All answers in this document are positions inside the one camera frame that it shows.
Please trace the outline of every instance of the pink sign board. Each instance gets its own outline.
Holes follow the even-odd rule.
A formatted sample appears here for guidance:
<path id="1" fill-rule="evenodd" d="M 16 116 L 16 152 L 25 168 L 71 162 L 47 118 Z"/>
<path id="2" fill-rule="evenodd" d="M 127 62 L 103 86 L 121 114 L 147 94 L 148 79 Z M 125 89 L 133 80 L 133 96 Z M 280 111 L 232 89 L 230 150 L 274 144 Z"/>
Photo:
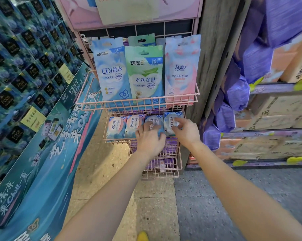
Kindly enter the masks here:
<path id="1" fill-rule="evenodd" d="M 118 23 L 112 26 L 102 24 L 95 0 L 60 0 L 73 28 L 77 31 L 116 27 L 132 23 Z M 192 19 L 200 17 L 199 6 L 202 0 L 159 0 L 157 21 Z"/>

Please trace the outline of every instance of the right arm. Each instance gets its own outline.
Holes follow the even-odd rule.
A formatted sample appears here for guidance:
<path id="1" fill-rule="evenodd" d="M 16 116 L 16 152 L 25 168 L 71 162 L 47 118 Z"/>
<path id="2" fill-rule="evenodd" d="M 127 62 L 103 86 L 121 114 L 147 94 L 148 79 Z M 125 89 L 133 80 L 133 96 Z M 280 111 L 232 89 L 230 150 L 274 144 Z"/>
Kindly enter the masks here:
<path id="1" fill-rule="evenodd" d="M 195 123 L 184 118 L 176 121 L 180 124 L 172 129 L 178 140 L 197 159 L 230 218 L 248 241 L 302 241 L 302 225 L 288 211 L 203 144 Z"/>

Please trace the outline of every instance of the yellow shoe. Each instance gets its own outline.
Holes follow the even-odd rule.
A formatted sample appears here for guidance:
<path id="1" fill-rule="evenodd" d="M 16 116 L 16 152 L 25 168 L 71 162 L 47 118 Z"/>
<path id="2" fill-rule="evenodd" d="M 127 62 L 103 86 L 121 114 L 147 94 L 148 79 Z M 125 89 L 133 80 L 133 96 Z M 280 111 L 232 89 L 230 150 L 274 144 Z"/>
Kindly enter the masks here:
<path id="1" fill-rule="evenodd" d="M 139 235 L 137 236 L 137 241 L 149 241 L 148 235 L 145 231 L 139 233 Z"/>

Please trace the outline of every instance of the floor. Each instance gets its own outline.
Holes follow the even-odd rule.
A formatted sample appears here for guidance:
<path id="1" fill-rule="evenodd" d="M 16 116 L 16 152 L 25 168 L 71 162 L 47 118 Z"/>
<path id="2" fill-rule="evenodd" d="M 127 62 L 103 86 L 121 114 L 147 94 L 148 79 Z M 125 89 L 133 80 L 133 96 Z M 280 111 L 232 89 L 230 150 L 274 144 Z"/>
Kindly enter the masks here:
<path id="1" fill-rule="evenodd" d="M 78 166 L 65 223 L 127 161 L 126 145 L 102 141 L 105 122 L 106 114 L 102 114 Z M 237 172 L 265 190 L 302 224 L 302 169 Z M 244 240 L 202 171 L 185 171 L 175 179 L 139 181 L 113 241 L 135 241 L 142 230 L 151 241 Z"/>

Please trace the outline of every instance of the hand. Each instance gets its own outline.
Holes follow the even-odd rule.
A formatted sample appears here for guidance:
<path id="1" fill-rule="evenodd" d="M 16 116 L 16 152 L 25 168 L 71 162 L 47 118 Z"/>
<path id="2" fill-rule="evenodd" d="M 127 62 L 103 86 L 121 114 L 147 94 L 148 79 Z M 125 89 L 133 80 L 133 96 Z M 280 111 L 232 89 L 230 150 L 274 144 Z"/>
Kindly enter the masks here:
<path id="1" fill-rule="evenodd" d="M 195 143 L 201 142 L 198 126 L 195 123 L 190 119 L 179 117 L 175 117 L 174 120 L 180 124 L 178 127 L 172 126 L 172 130 L 183 146 L 188 148 L 188 150 L 191 150 Z"/>
<path id="2" fill-rule="evenodd" d="M 164 133 L 161 133 L 160 138 L 158 137 L 158 130 L 161 126 L 154 125 L 153 129 L 150 130 L 151 124 L 152 121 L 146 122 L 135 132 L 137 137 L 137 152 L 145 155 L 147 162 L 151 161 L 163 150 L 166 139 Z"/>

